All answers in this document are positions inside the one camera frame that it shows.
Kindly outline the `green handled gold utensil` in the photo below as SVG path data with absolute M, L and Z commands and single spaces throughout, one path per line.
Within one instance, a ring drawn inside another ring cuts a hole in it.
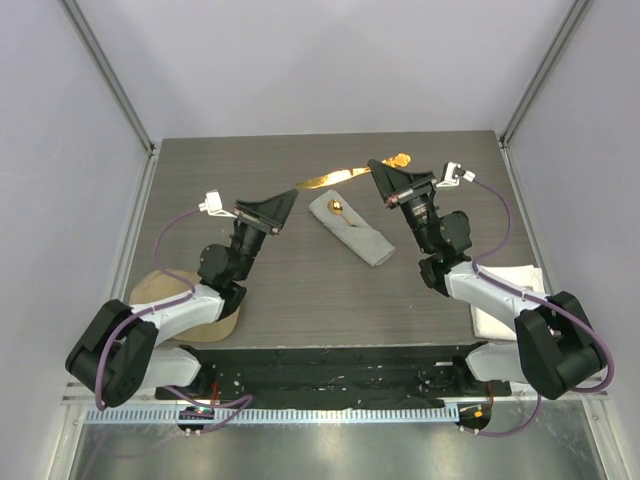
M 327 202 L 327 209 L 333 215 L 341 217 L 350 227 L 356 227 L 356 223 L 345 211 L 345 207 L 338 199 L 331 199 Z

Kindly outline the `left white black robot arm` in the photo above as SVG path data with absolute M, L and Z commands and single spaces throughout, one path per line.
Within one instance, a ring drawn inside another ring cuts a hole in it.
M 66 371 L 93 393 L 98 410 L 119 407 L 149 388 L 166 389 L 177 397 L 185 392 L 193 399 L 211 391 L 213 375 L 194 353 L 163 344 L 238 310 L 247 293 L 243 283 L 265 238 L 281 233 L 298 195 L 290 189 L 262 201 L 238 200 L 227 211 L 213 190 L 168 223 L 173 226 L 204 213 L 232 219 L 233 233 L 229 245 L 210 244 L 202 250 L 197 280 L 156 266 L 184 286 L 184 292 L 134 305 L 111 299 L 99 308 L 65 360 Z

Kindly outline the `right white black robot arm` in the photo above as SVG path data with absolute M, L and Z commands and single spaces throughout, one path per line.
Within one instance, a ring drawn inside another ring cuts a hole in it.
M 527 383 L 540 396 L 556 400 L 570 391 L 602 391 L 612 383 L 613 355 L 574 295 L 547 295 L 489 272 L 478 257 L 466 253 L 472 245 L 468 216 L 462 211 L 439 215 L 437 191 L 461 181 L 480 185 L 473 172 L 454 162 L 446 164 L 441 178 L 379 160 L 368 166 L 386 207 L 401 210 L 425 256 L 419 269 L 426 286 L 486 312 L 515 332 L 515 341 L 483 344 L 452 369 L 457 391 L 472 395 L 499 380 Z

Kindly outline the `grey cloth napkin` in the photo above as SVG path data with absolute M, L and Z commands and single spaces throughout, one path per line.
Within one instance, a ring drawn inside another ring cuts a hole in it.
M 327 202 L 338 199 L 345 211 L 356 223 L 350 227 L 341 217 L 327 209 Z M 354 254 L 371 267 L 380 266 L 396 251 L 384 235 L 370 226 L 351 205 L 335 190 L 330 189 L 309 204 L 310 213 Z

